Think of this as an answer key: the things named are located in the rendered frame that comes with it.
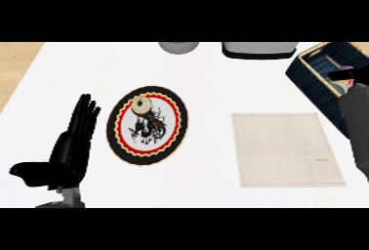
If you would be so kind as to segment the beige rectangular placemat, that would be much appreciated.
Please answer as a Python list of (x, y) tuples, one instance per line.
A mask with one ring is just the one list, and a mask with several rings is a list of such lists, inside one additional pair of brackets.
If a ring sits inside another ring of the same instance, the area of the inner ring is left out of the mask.
[(334, 188), (345, 182), (316, 113), (233, 114), (244, 188)]

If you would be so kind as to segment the round black red placemat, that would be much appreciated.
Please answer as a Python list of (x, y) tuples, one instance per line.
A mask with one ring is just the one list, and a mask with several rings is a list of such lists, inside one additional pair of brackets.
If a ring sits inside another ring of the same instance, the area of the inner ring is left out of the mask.
[[(131, 110), (133, 99), (145, 96), (154, 108), (146, 116)], [(168, 89), (146, 86), (131, 91), (117, 103), (106, 122), (106, 139), (121, 160), (152, 165), (179, 148), (188, 130), (186, 105)]]

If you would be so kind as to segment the dark blue wicker basket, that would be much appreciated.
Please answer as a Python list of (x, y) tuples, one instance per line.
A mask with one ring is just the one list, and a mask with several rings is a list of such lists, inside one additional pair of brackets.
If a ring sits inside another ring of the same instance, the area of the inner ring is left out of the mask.
[(329, 73), (344, 65), (365, 67), (369, 65), (369, 54), (351, 42), (323, 42), (298, 54), (285, 75), (343, 135), (348, 137), (338, 109), (341, 93), (329, 82)]

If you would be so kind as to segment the grey and black appliance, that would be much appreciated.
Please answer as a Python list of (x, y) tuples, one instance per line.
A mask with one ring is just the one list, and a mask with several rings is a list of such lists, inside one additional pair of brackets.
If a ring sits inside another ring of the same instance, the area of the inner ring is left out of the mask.
[(279, 60), (292, 57), (297, 45), (297, 42), (223, 42), (221, 52), (233, 59)]

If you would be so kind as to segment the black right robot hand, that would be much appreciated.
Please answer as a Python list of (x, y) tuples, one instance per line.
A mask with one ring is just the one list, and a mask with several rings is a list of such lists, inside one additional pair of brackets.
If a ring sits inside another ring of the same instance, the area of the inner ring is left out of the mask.
[(329, 78), (334, 81), (353, 79), (356, 83), (369, 86), (369, 66), (334, 71), (329, 73)]

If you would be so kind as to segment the purple and grey object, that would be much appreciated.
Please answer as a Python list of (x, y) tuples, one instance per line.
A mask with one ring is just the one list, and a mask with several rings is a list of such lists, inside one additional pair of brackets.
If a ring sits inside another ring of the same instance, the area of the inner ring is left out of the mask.
[(344, 80), (331, 80), (329, 81), (332, 87), (337, 89), (337, 91), (344, 95), (353, 86), (354, 80), (353, 79), (344, 79)]

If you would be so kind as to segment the grey round bowl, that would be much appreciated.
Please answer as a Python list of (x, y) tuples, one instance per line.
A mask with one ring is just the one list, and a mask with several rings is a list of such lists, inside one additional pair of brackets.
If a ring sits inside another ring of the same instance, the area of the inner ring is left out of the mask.
[(159, 48), (171, 55), (185, 55), (190, 53), (199, 43), (198, 42), (159, 42)]

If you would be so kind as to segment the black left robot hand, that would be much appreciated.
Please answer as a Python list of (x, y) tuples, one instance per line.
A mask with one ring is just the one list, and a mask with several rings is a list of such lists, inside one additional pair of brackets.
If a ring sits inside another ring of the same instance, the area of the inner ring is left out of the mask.
[(47, 162), (21, 162), (10, 168), (31, 188), (75, 188), (84, 179), (96, 118), (100, 107), (90, 94), (81, 94), (72, 112), (68, 130), (61, 134)]

